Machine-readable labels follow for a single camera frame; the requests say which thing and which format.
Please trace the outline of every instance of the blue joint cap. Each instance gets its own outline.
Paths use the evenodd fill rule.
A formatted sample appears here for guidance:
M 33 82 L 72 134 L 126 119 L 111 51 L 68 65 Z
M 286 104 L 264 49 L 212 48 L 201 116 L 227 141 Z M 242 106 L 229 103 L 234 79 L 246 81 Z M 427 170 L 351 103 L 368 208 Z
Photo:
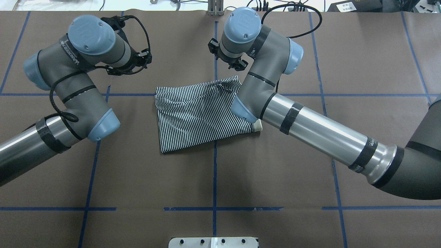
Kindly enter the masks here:
M 237 96 L 234 98 L 230 110 L 235 116 L 249 123 L 254 123 L 257 121 L 257 118 L 245 107 Z
M 67 31 L 72 45 L 87 55 L 101 55 L 115 44 L 112 27 L 93 15 L 81 15 L 74 19 Z
M 40 68 L 38 67 L 38 55 L 40 52 L 41 50 L 25 61 L 23 64 L 23 70 L 25 71 L 26 76 L 35 84 L 35 86 L 42 90 L 51 90 L 51 87 L 41 76 Z
M 87 138 L 93 142 L 97 142 L 116 131 L 120 127 L 120 124 L 113 109 L 109 109 L 92 128 Z
M 303 58 L 303 47 L 289 39 L 289 58 L 283 74 L 289 75 L 299 66 Z
M 238 44 L 253 41 L 260 33 L 262 24 L 257 12 L 248 7 L 240 7 L 230 14 L 225 23 L 224 32 L 227 38 Z

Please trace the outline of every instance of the white label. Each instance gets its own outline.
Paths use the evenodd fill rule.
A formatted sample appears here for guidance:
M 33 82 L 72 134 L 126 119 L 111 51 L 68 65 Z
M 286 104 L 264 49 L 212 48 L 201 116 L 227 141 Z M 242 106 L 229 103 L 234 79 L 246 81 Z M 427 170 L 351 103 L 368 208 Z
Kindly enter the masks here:
M 349 11 L 357 10 L 352 2 L 337 4 L 337 8 L 340 12 L 349 12 Z

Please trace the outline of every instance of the white surface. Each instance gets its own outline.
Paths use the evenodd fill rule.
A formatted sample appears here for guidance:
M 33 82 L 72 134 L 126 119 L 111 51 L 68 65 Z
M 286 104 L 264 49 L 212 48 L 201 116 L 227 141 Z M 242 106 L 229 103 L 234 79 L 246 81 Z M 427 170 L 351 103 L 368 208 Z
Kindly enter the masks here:
M 336 3 L 341 0 L 327 0 L 326 8 L 329 8 L 331 3 Z M 0 10 L 13 10 L 17 1 L 0 0 Z M 16 10 L 20 11 L 98 11 L 103 0 L 19 0 Z M 224 7 L 246 6 L 249 0 L 224 0 Z M 268 0 L 269 7 L 284 4 L 284 2 L 276 0 Z M 324 11 L 324 0 L 308 0 L 307 5 L 312 6 L 319 11 Z M 256 7 L 256 0 L 250 4 L 250 7 Z M 191 10 L 207 10 L 207 3 L 189 2 L 181 3 L 180 11 Z M 151 4 L 150 0 L 105 0 L 103 11 L 125 11 L 128 9 L 139 9 L 147 11 L 174 11 L 176 4 L 170 0 L 158 0 L 157 4 Z

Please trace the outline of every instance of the metal bracket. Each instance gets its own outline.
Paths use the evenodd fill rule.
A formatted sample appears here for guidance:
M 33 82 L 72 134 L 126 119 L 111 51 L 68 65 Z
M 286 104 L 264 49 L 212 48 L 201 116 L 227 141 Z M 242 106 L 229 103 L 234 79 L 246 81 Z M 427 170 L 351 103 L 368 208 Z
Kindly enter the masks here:
M 172 238 L 168 248 L 258 248 L 259 239 L 253 237 Z
M 208 15 L 224 15 L 224 0 L 208 0 Z

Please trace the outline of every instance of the black and white striped fabric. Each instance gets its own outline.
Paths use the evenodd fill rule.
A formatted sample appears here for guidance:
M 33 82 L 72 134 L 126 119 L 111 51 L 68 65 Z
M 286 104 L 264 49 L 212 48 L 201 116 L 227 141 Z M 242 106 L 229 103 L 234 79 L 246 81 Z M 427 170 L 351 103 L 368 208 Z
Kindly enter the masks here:
M 161 152 L 254 132 L 230 111 L 241 84 L 237 76 L 183 87 L 157 87 Z

